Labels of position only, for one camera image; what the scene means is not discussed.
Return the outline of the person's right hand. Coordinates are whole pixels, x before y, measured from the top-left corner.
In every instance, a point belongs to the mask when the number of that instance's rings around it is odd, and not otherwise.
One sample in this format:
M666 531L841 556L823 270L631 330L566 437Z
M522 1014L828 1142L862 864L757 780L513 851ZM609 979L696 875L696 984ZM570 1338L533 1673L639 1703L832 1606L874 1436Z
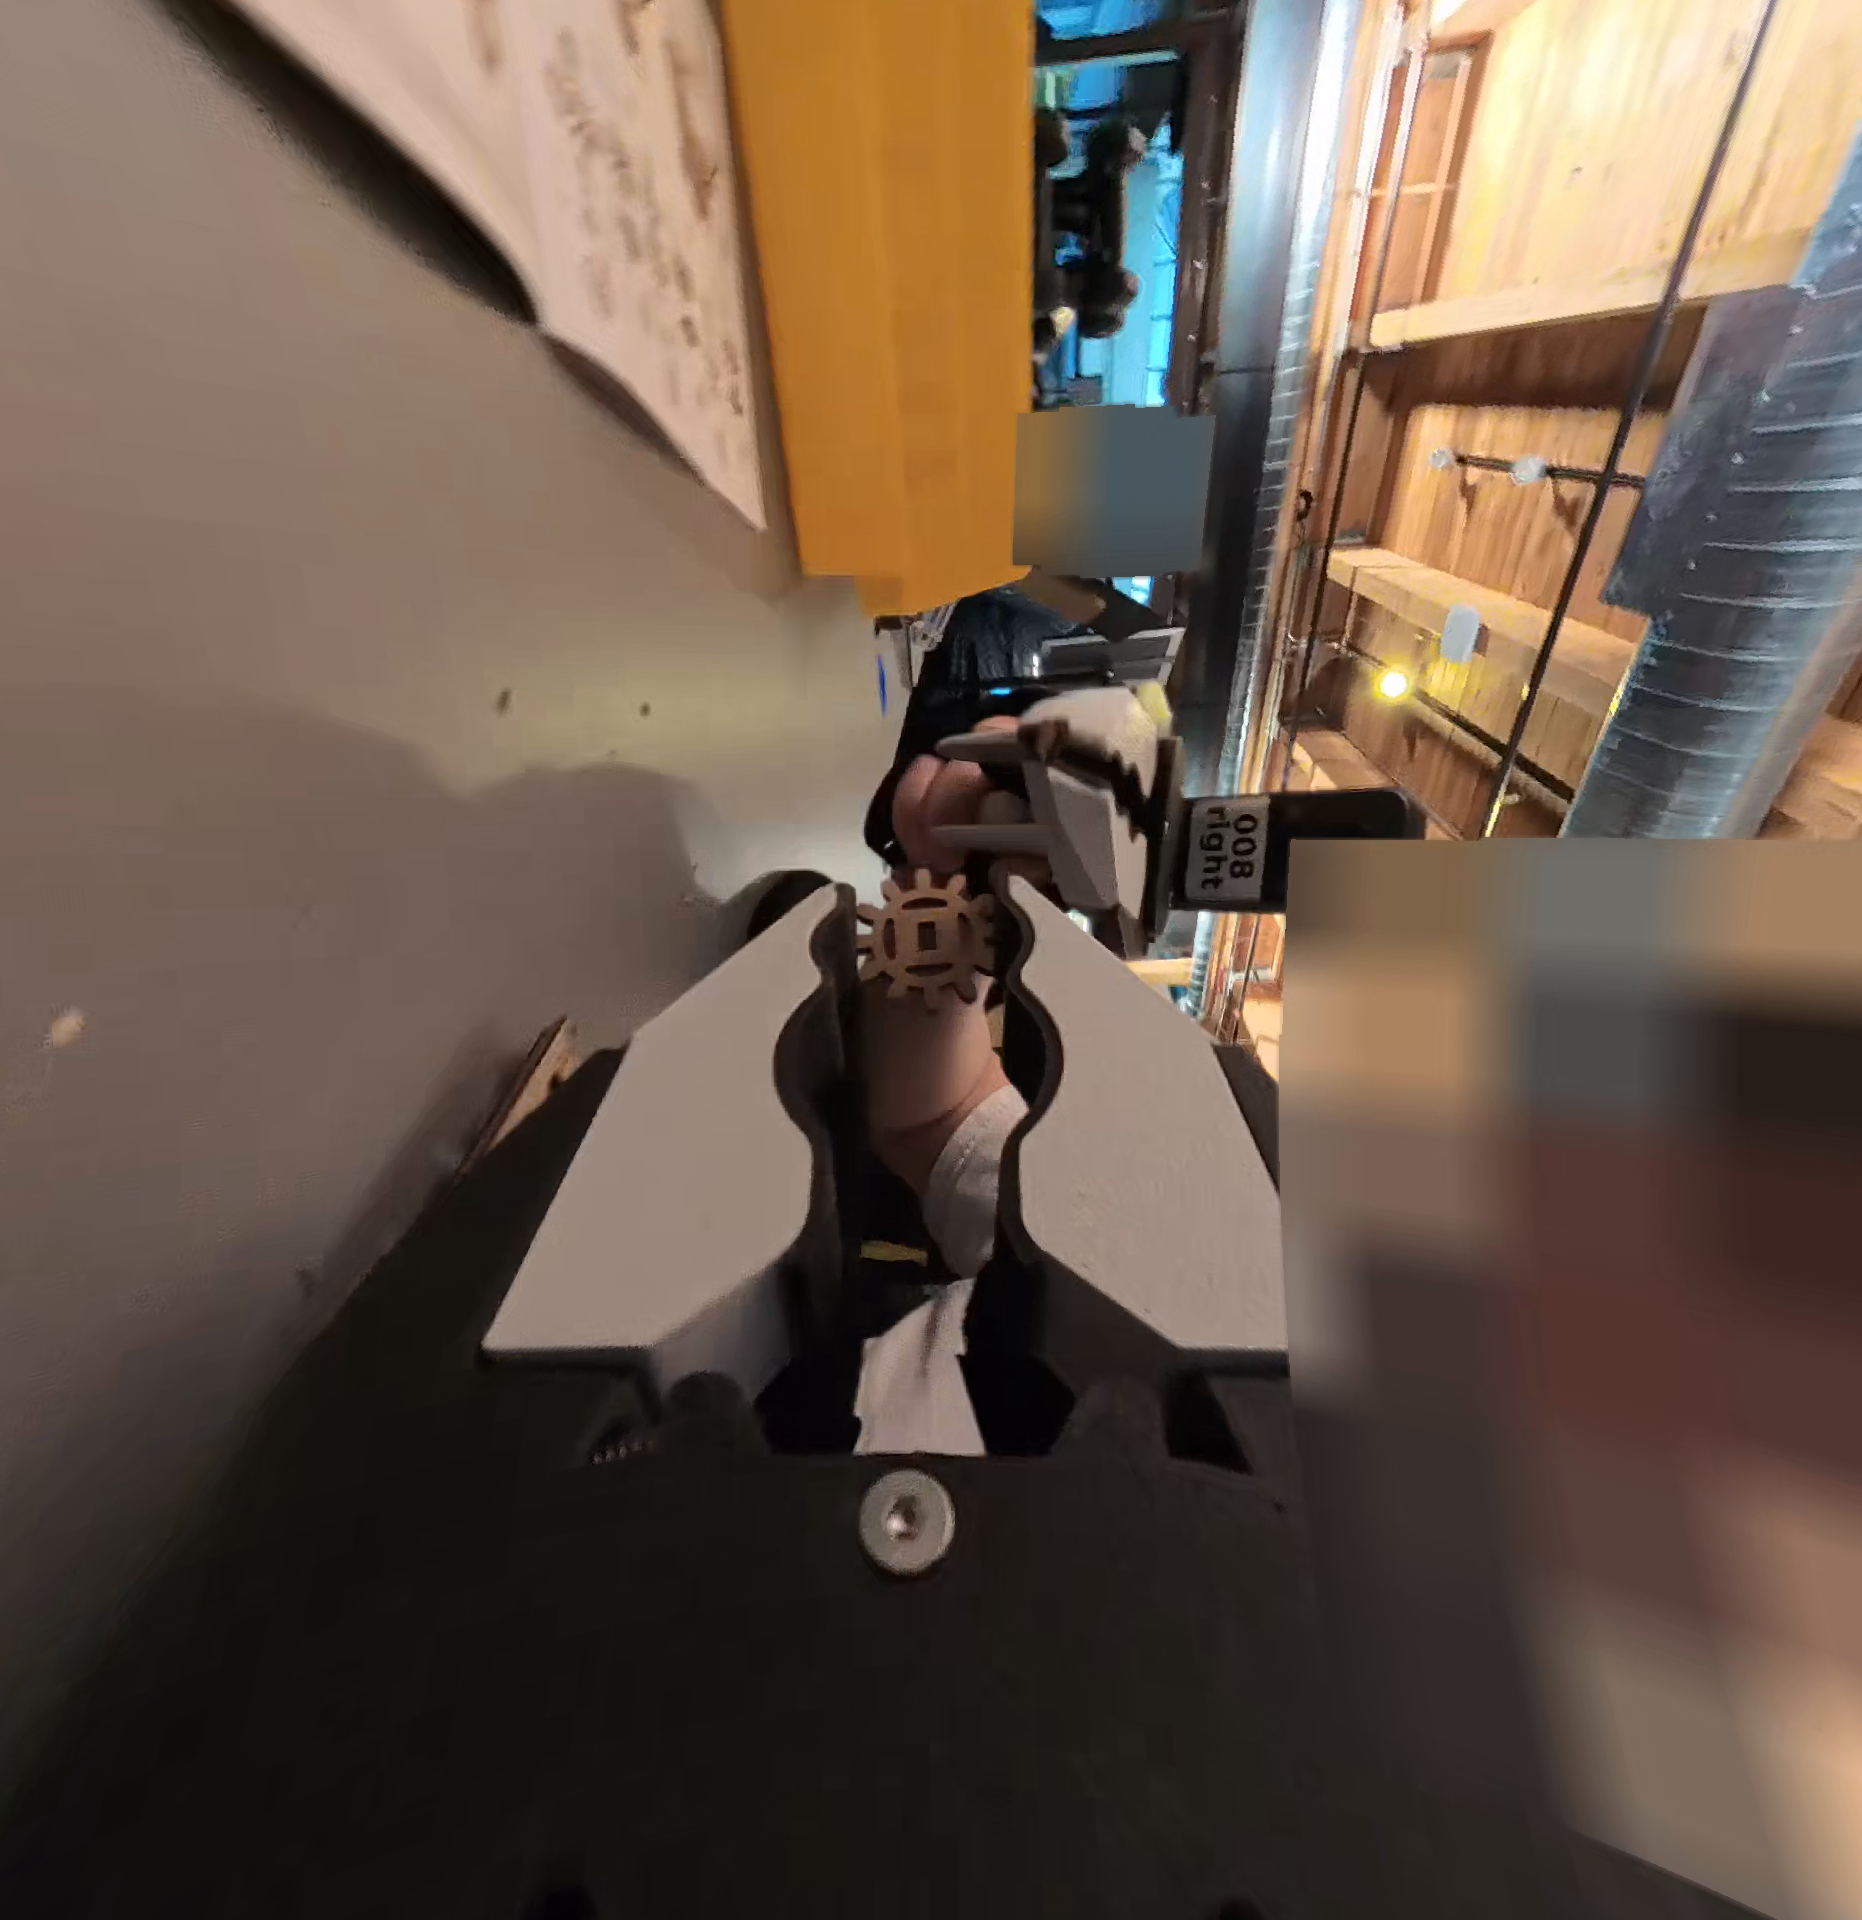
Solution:
M1007 765L963 756L915 756L891 782L891 855L890 875L906 883L951 883L967 864L994 864L983 851L948 842L951 827L1028 827L1022 792L1003 789Z

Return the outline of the small wooden gear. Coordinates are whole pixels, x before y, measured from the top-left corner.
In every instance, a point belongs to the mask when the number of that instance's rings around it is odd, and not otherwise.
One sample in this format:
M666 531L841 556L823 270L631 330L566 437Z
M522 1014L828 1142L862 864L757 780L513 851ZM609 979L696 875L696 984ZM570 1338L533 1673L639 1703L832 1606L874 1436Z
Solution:
M995 958L995 910L967 875L890 875L876 903L853 903L853 984L915 996L921 1008L983 1008Z

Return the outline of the black light track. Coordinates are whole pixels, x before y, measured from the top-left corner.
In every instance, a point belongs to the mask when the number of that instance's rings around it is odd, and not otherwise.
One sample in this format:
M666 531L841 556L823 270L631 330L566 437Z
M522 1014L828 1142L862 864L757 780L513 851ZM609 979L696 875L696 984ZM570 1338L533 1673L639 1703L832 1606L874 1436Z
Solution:
M1631 491L1647 495L1647 471L1631 468L1585 468L1585 461L1552 461L1541 451L1526 457L1496 457L1496 451L1461 451L1461 444L1432 444L1420 457L1432 480L1442 480L1461 495L1475 495L1480 484L1507 484L1507 491Z

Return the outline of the yellow cardboard box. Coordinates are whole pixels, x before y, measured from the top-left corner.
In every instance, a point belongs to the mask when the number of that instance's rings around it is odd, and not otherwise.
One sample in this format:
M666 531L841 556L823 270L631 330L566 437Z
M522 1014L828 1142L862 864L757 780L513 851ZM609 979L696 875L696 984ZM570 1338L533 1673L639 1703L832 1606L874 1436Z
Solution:
M1003 585L1036 323L1036 6L726 0L805 579L874 621Z

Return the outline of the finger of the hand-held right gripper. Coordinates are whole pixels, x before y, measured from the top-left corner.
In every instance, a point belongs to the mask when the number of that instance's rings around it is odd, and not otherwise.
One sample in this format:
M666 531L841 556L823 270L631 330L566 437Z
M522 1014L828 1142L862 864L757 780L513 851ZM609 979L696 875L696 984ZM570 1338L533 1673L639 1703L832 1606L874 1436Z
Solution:
M1039 765L1044 890L1119 958L1147 953L1157 842L1098 771Z
M1163 687L1066 687L1019 712L1022 756L1097 771L1121 801L1157 801L1163 741Z

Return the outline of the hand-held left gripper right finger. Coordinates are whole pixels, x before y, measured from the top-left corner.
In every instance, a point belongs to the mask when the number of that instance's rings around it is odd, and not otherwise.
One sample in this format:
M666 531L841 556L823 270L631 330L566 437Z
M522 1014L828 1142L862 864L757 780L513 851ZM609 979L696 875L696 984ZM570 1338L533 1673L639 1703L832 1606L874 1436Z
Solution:
M1007 1037L1036 1036L1015 1248L1186 1358L1285 1363L1278 1188L1219 1049L1036 883L1007 875L1003 903Z

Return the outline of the person's right forearm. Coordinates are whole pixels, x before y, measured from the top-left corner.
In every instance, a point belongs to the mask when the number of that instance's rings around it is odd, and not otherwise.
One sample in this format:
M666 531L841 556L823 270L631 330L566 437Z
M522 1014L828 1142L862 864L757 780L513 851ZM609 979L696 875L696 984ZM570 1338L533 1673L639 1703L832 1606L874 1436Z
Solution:
M874 979L853 1015L874 1148L921 1201L941 1268L967 1282L995 1252L1003 1165L1028 1104L983 1000Z

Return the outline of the slim silver ceiling pipe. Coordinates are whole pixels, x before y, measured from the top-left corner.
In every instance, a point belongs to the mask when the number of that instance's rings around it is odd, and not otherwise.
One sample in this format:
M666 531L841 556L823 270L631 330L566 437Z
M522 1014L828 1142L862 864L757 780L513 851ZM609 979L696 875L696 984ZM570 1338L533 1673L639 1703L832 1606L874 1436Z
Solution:
M1295 451L1311 388L1311 308L1339 206L1339 144L1369 85L1369 6L1272 0L1249 12L1208 451L1208 642L1202 712L1213 718L1213 780L1240 782L1272 666L1278 525L1295 495Z

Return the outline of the paper instruction booklet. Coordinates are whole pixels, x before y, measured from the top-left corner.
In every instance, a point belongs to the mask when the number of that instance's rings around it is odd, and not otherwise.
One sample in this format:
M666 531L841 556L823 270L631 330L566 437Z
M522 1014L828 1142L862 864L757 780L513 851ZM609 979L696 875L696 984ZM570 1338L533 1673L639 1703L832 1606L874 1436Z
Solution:
M533 328L769 525L728 92L702 0L240 0L499 252Z

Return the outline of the black equipment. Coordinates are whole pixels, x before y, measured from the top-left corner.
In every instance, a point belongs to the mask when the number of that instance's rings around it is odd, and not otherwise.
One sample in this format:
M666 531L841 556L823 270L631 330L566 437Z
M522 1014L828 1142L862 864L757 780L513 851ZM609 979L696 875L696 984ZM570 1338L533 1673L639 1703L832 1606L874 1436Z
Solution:
M1036 357L1066 330L1104 345L1121 330L1137 270L1125 268L1125 183L1147 155L1131 114L1092 126L1083 164L1060 107L1036 107Z

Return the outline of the large silver air duct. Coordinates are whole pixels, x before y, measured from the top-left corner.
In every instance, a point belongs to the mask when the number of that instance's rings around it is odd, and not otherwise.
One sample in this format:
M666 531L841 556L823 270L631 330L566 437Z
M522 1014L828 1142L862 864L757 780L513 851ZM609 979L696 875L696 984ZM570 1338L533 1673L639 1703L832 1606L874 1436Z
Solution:
M1759 840L1862 656L1862 114L1793 270L1708 296L1614 585L1652 621L1564 840Z

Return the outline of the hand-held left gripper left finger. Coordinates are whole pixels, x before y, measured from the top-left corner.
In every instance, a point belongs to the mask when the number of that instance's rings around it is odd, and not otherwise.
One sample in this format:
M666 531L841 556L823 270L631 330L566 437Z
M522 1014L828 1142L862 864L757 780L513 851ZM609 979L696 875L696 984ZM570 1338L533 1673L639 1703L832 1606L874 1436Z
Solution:
M642 1024L486 1352L781 1375L844 1288L853 890L816 886Z

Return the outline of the laser-cut wooden part sheet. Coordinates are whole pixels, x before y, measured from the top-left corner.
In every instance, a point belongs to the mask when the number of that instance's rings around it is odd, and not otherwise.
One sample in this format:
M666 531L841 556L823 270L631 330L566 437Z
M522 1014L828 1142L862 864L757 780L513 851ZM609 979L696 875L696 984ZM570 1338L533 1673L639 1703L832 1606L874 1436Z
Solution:
M533 1049L509 1069L499 1098L478 1118L463 1170L499 1148L576 1067L576 1024L555 1015L549 1030L542 1030Z

